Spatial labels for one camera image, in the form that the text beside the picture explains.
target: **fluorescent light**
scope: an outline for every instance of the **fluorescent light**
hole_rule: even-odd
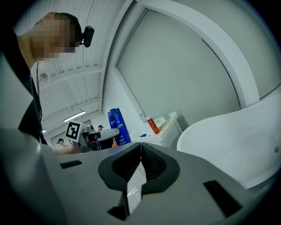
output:
[[[67,122],[67,121],[69,121],[69,120],[72,120],[73,118],[78,117],[78,116],[80,116],[80,115],[82,115],[82,114],[84,114],[84,113],[86,113],[86,112],[83,111],[83,112],[80,112],[80,113],[78,113],[78,114],[75,114],[74,116],[65,119],[64,122]]]

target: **faucet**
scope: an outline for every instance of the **faucet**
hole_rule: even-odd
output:
[[[140,120],[143,122],[143,123],[146,123],[146,118],[145,118],[145,114],[144,113],[142,113],[142,114],[140,114]]]

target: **person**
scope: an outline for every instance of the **person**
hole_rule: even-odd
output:
[[[39,61],[58,58],[60,53],[75,52],[81,35],[81,27],[76,17],[56,12],[45,15],[31,30],[21,36],[16,36],[13,29],[5,31],[5,39],[8,42],[3,45],[4,56],[1,54],[0,58],[0,96],[3,104],[1,108],[4,109],[1,112],[3,116],[0,119],[0,127],[18,128],[38,141],[41,140],[42,144],[47,144],[42,134],[40,99],[30,69]],[[18,105],[11,106],[7,96],[15,96]],[[54,150],[56,155],[79,152],[81,151],[78,145],[68,146],[61,152],[59,149]]]
[[[65,144],[65,141],[62,138],[60,138],[58,140],[58,144],[61,145],[63,148],[66,148],[69,146],[69,145]]]

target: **blue object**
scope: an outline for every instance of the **blue object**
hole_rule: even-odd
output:
[[[115,136],[115,141],[118,146],[128,144],[131,142],[131,138],[129,136],[129,132],[127,130],[125,121],[120,112],[120,109],[111,109],[108,113],[108,119],[111,128],[118,128],[120,130],[120,134]]]

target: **black shirt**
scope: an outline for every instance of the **black shirt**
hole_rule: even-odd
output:
[[[47,144],[42,135],[41,127],[41,105],[40,100],[30,75],[30,70],[19,50],[17,36],[13,30],[10,30],[6,37],[9,44],[3,47],[6,59],[8,60],[14,73],[24,85],[26,90],[33,96],[33,100],[26,110],[18,129],[22,132],[31,134],[39,141],[41,138],[42,144]]]

